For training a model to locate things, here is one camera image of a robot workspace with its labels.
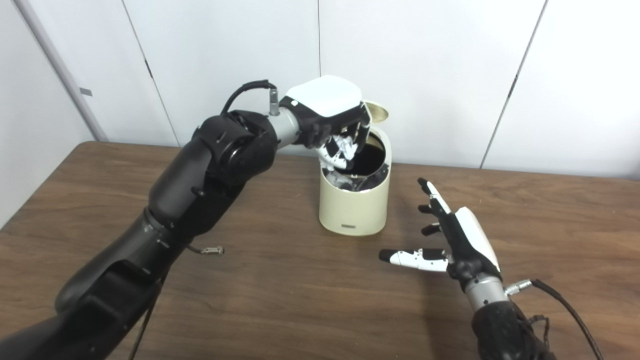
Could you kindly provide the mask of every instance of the black robotic arm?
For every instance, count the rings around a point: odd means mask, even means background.
[[[229,112],[252,88],[269,89],[269,115]],[[205,120],[153,185],[142,214],[64,285],[57,315],[0,340],[0,359],[106,358],[155,302],[173,262],[272,166],[279,148],[299,143],[331,166],[350,166],[334,136],[361,149],[371,121],[355,85],[325,76],[277,97],[266,80],[248,83]]]

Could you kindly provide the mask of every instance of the white robotic hand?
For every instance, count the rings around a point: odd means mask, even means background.
[[[360,89],[337,76],[322,76],[291,88],[280,108],[297,120],[293,144],[314,149],[328,170],[353,166],[353,156],[369,136],[371,113]]]
[[[473,263],[486,271],[486,267],[499,275],[500,267],[489,239],[484,234],[476,216],[469,208],[460,208],[455,213],[449,209],[438,190],[433,184],[424,179],[418,182],[422,191],[429,195],[429,204],[420,205],[421,213],[433,214],[439,222],[430,224],[422,229],[424,236],[444,232],[447,242],[451,246],[451,254],[444,249],[392,250],[380,251],[381,260],[401,266],[417,268],[419,270],[444,272],[447,271],[455,278],[467,278],[473,274],[465,273],[469,270],[467,263]],[[450,266],[458,262],[464,265]]]

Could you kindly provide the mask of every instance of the white door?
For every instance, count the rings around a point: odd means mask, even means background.
[[[121,1],[18,0],[31,8],[95,126],[112,142],[176,146]]]
[[[550,1],[484,167],[640,177],[638,14]]]
[[[479,167],[543,0],[320,0],[323,74],[389,110],[394,161]]]
[[[249,81],[281,95],[319,76],[317,3],[301,0],[126,0],[181,145]],[[266,90],[232,108],[268,112]]]

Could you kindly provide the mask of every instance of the wire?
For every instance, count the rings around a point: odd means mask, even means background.
[[[545,334],[543,336],[543,339],[545,341],[545,346],[547,347],[547,350],[550,350],[551,347],[549,346],[549,327],[550,327],[550,321],[549,318],[547,318],[544,315],[534,315],[532,318],[530,318],[529,324],[533,325],[534,323],[544,320],[545,321]]]
[[[164,285],[164,281],[166,280],[166,274],[160,279],[160,285]],[[138,336],[136,337],[136,341],[133,343],[133,347],[131,348],[131,352],[129,353],[129,360],[133,360],[136,357],[136,353],[138,352],[138,347],[142,342],[142,337],[145,335],[145,330],[147,329],[147,324],[151,319],[151,314],[154,312],[154,307],[156,306],[156,302],[160,297],[160,292],[156,295],[156,298],[151,302],[149,308],[147,309],[147,314],[145,315],[145,319],[142,320],[142,325],[140,325],[140,330],[138,330]]]
[[[188,249],[189,251],[195,252],[196,254],[202,254],[202,251],[201,251],[200,249],[196,249],[196,248],[194,248],[194,247],[193,247],[193,246],[191,246],[191,245],[187,245],[187,249]]]
[[[249,91],[253,89],[276,89],[276,88],[277,87],[274,84],[270,83],[269,80],[258,80],[258,81],[252,81],[250,83],[246,83],[243,86],[240,86],[238,90],[236,90],[233,94],[231,94],[231,96],[227,100],[227,103],[225,104],[225,107],[222,108],[220,115],[224,115],[228,113],[229,108],[231,107],[231,104],[233,104],[236,97],[238,97],[241,93],[245,91]]]
[[[562,305],[564,305],[567,311],[569,311],[571,316],[573,316],[575,321],[578,323],[578,326],[580,327],[580,330],[582,330],[582,333],[584,333],[584,336],[587,338],[587,342],[589,342],[589,345],[591,346],[593,353],[596,355],[596,359],[604,360],[604,357],[602,357],[602,353],[600,352],[600,349],[598,348],[596,341],[593,339],[593,336],[589,332],[589,329],[587,329],[587,325],[585,325],[585,323],[582,321],[582,319],[580,318],[576,310],[574,310],[574,308],[572,308],[571,305],[569,305],[569,303],[562,297],[562,295],[560,295],[559,292],[557,292],[551,286],[540,281],[539,279],[532,280],[531,284],[537,287],[538,289],[544,291],[545,293],[548,293],[549,295],[554,297],[556,300],[560,301]]]

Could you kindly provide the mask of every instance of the black cable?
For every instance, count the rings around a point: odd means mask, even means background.
[[[569,305],[569,303],[562,297],[562,295],[560,295],[559,292],[557,292],[551,286],[540,281],[539,279],[532,280],[531,284],[537,287],[538,289],[544,291],[545,293],[548,293],[549,295],[554,297],[556,300],[560,301],[562,305],[564,305],[567,311],[569,311],[571,316],[573,316],[575,321],[578,323],[578,326],[580,327],[580,330],[582,330],[582,333],[584,333],[584,336],[587,338],[587,341],[589,342],[589,345],[591,346],[593,353],[596,355],[596,359],[604,360],[604,357],[602,357],[602,353],[600,352],[600,349],[598,348],[596,341],[593,339],[593,336],[589,332],[589,329],[587,329],[587,325],[585,325],[585,323],[582,321],[578,313],[571,307],[571,305]]]
[[[233,104],[236,97],[238,97],[238,95],[240,95],[245,91],[249,91],[253,89],[276,89],[276,88],[277,87],[274,84],[270,83],[269,80],[258,80],[258,81],[252,81],[250,83],[246,83],[243,86],[240,86],[238,90],[236,90],[233,94],[231,94],[231,96],[227,100],[227,103],[225,104],[225,107],[222,108],[220,115],[224,115],[228,113],[229,108],[231,108],[231,104]]]
[[[160,279],[161,286],[164,284],[164,280],[166,280],[166,275],[163,276],[162,279]],[[142,337],[145,334],[145,330],[147,329],[147,324],[149,323],[149,320],[151,319],[151,314],[154,311],[154,307],[156,306],[156,302],[157,302],[159,297],[160,297],[160,293],[158,292],[158,295],[153,300],[153,302],[151,302],[151,305],[149,305],[149,308],[147,309],[147,314],[145,315],[145,319],[142,320],[142,325],[140,325],[140,330],[138,330],[138,336],[136,337],[136,341],[133,343],[133,347],[131,349],[131,352],[129,353],[129,360],[133,360],[133,358],[136,357],[136,353],[138,352],[138,347],[140,346],[140,343],[142,342]]]
[[[187,250],[195,252],[196,254],[202,254],[202,252],[199,249],[196,249],[191,245],[187,245]]]

